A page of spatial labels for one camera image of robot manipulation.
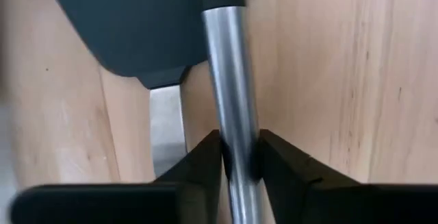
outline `silver metal rod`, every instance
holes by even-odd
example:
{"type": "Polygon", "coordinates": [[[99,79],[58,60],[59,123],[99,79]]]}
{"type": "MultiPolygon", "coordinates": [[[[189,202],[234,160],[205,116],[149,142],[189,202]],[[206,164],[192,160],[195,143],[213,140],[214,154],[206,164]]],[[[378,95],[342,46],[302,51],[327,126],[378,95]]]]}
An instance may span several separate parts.
{"type": "Polygon", "coordinates": [[[261,198],[251,175],[259,135],[250,61],[245,47],[243,7],[203,12],[222,139],[229,147],[229,196],[233,223],[261,223],[261,198]]]}
{"type": "Polygon", "coordinates": [[[151,90],[149,118],[153,169],[159,177],[186,154],[180,86],[151,90]]]}

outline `dark gray plastic part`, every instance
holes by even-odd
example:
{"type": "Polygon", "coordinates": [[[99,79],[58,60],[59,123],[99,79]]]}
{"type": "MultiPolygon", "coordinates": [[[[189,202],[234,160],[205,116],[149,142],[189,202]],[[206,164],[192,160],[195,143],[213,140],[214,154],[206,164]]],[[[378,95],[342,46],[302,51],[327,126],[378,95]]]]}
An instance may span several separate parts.
{"type": "Polygon", "coordinates": [[[95,58],[147,88],[207,59],[201,0],[58,0],[95,58]]]}

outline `wooden panel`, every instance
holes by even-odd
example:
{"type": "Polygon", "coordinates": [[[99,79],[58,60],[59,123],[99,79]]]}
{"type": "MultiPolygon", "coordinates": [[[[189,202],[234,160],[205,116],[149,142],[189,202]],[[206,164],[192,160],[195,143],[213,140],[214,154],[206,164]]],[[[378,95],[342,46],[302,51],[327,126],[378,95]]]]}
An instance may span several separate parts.
{"type": "MultiPolygon", "coordinates": [[[[148,91],[100,69],[54,0],[4,11],[20,183],[151,180],[148,91]]],[[[260,127],[362,182],[438,182],[438,0],[248,0],[247,15],[260,127]]],[[[182,94],[193,148],[218,127],[206,63],[182,94]]]]}
{"type": "Polygon", "coordinates": [[[19,184],[118,181],[97,61],[55,0],[4,4],[19,184]]]}
{"type": "Polygon", "coordinates": [[[393,0],[370,180],[437,183],[438,0],[393,0]]]}
{"type": "Polygon", "coordinates": [[[133,77],[101,67],[112,138],[122,182],[155,178],[149,146],[149,91],[133,77]]]}

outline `metal pole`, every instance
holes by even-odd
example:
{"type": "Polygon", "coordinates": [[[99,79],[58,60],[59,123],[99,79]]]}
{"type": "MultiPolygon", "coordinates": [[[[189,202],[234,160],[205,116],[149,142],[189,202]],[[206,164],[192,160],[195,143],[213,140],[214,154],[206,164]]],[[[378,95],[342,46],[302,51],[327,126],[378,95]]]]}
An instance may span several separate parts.
{"type": "Polygon", "coordinates": [[[229,148],[225,164],[235,224],[261,223],[260,190],[251,169],[259,128],[244,11],[233,6],[203,12],[220,133],[229,148]]]}

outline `light wood surface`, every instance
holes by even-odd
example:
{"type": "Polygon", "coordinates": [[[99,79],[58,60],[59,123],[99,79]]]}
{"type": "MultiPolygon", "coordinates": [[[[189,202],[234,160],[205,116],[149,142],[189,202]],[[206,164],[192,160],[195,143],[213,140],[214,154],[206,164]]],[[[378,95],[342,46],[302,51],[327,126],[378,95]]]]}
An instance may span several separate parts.
{"type": "MultiPolygon", "coordinates": [[[[3,0],[22,187],[144,182],[149,92],[103,70],[55,0],[3,0]]],[[[438,183],[438,0],[248,0],[260,127],[362,182],[438,183]]],[[[183,85],[194,147],[217,128],[208,65],[183,85]]]]}

